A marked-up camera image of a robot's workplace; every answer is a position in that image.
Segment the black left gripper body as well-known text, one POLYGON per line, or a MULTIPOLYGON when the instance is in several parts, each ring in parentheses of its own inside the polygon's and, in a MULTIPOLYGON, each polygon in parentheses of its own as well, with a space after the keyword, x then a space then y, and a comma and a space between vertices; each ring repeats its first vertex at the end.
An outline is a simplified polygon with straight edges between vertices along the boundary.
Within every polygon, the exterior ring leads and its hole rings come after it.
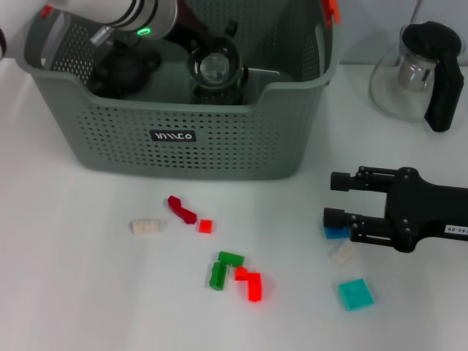
POLYGON ((167 27, 162 39, 181 46, 185 51, 218 51, 218 38, 193 12, 186 1, 163 1, 163 18, 167 27))

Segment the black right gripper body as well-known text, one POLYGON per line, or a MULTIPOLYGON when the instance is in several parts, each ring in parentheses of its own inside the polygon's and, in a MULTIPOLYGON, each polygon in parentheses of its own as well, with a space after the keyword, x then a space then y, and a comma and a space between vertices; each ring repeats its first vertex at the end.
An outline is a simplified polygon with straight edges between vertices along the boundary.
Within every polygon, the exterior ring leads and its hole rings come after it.
POLYGON ((425 238, 467 240, 467 189, 431 184, 414 168, 396 171, 385 210, 399 252, 413 252, 425 238))

